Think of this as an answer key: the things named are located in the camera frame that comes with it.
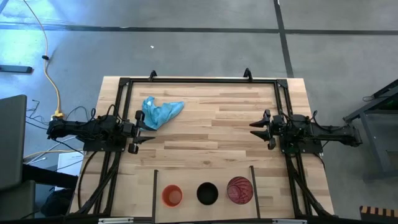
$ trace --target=metal bracket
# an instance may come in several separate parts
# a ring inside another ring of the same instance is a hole
[[[253,76],[251,75],[250,69],[246,68],[243,74],[243,78],[248,78],[249,82],[253,81]]]
[[[134,218],[100,218],[98,224],[128,224],[134,223]]]
[[[277,79],[276,82],[283,88],[289,87],[286,79]]]
[[[273,219],[273,224],[307,224],[306,220]]]
[[[119,86],[124,86],[130,81],[130,78],[120,78],[119,79]]]
[[[20,65],[0,65],[0,72],[32,73],[33,68]]]
[[[150,75],[149,75],[149,81],[152,82],[153,79],[154,79],[154,77],[156,77],[156,76],[157,76],[156,71],[153,70],[153,71],[150,73]]]

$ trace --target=orange bowl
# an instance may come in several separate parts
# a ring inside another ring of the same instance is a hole
[[[169,185],[162,192],[162,201],[163,203],[170,207],[174,208],[179,205],[182,201],[182,190],[177,185]]]

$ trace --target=yellow cable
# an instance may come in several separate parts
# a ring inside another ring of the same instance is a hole
[[[40,151],[40,152],[35,152],[35,153],[30,154],[30,155],[24,156],[24,159],[29,158],[30,156],[34,156],[34,155],[40,154],[40,153],[47,154],[47,153],[54,153],[54,152],[76,152],[76,151],[74,151],[74,150]]]
[[[49,54],[49,42],[47,40],[47,35],[45,35],[45,31],[44,31],[44,27],[42,25],[42,23],[39,21],[39,18],[37,18],[36,14],[33,12],[32,8],[29,6],[29,4],[26,2],[26,0],[24,0],[26,6],[29,8],[29,10],[32,12],[33,16],[36,18],[37,22],[39,23],[40,27],[42,28],[44,37],[45,37],[45,54],[44,56],[48,57]],[[64,114],[61,111],[61,97],[60,97],[60,92],[58,91],[58,87],[56,86],[56,84],[52,81],[52,79],[50,78],[50,76],[47,73],[47,60],[44,59],[44,63],[43,63],[43,70],[44,70],[44,75],[47,77],[47,79],[50,81],[50,83],[52,84],[52,86],[54,86],[55,88],[55,92],[57,93],[57,110],[55,111],[55,114],[53,116],[56,116],[58,118],[62,118],[64,117]]]

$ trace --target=paper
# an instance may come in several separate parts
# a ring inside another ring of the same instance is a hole
[[[79,152],[61,153],[58,156],[58,169],[57,172],[70,175],[79,175],[81,164],[83,163],[83,155]],[[55,190],[61,190],[62,187],[55,187]]]

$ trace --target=blue towel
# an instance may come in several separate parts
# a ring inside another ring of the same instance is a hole
[[[164,103],[162,106],[155,106],[155,98],[150,96],[142,102],[142,111],[145,114],[144,123],[158,129],[164,123],[174,118],[184,107],[184,102]]]

